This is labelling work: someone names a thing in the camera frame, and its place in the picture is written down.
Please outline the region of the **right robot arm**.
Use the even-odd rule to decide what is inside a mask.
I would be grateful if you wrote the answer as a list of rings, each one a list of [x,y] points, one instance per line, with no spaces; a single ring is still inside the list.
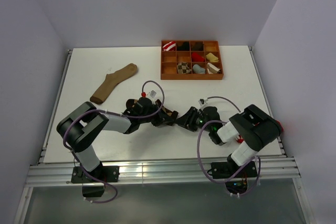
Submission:
[[[192,132],[204,129],[212,142],[219,146],[240,141],[227,164],[228,173],[234,177],[240,176],[245,171],[245,163],[284,131],[279,121],[254,104],[231,116],[225,124],[217,107],[191,107],[175,120],[175,124]]]

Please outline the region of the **grey sock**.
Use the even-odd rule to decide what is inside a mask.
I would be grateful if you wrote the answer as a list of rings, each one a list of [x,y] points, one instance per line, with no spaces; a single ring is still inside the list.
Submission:
[[[195,74],[205,74],[206,73],[206,70],[198,64],[194,64],[192,70],[193,70],[193,73]]]

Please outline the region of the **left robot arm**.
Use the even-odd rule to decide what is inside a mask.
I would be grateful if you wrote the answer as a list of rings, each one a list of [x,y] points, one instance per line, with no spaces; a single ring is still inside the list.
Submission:
[[[61,120],[56,130],[83,166],[84,177],[96,182],[102,176],[102,163],[92,143],[102,130],[131,134],[144,123],[172,126],[177,116],[177,111],[165,108],[159,99],[128,99],[122,115],[99,111],[91,102],[84,102]]]

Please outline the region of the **dark argyle sock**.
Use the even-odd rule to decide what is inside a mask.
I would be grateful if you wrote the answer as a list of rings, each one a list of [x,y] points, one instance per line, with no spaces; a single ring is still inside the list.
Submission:
[[[174,112],[164,107],[159,99],[152,101],[149,98],[141,97],[128,99],[123,114],[135,119],[151,119],[159,115],[171,116]]]

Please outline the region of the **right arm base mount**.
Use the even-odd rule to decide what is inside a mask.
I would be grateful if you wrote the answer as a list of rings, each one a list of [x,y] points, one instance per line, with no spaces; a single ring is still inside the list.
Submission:
[[[234,162],[212,162],[211,168],[207,173],[213,179],[228,179],[239,168]],[[248,189],[248,179],[256,178],[257,174],[255,162],[251,161],[234,177],[238,180],[231,180],[225,183],[226,189],[234,195],[245,193]]]

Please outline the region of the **beige argyle sock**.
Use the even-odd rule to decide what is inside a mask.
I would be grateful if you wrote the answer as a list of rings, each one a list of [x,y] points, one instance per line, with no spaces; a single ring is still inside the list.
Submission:
[[[192,72],[187,62],[179,62],[176,67],[178,74],[190,74]]]

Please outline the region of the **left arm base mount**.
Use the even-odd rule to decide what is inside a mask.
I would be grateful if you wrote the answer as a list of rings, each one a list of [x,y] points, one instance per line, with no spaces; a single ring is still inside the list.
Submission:
[[[95,170],[91,172],[86,171],[86,173],[80,166],[75,166],[72,171],[70,182],[72,184],[97,183],[98,181],[93,179],[95,178],[105,183],[116,183],[119,179],[119,166],[100,165]],[[82,186],[82,195],[87,198],[100,198],[106,188],[106,185]]]

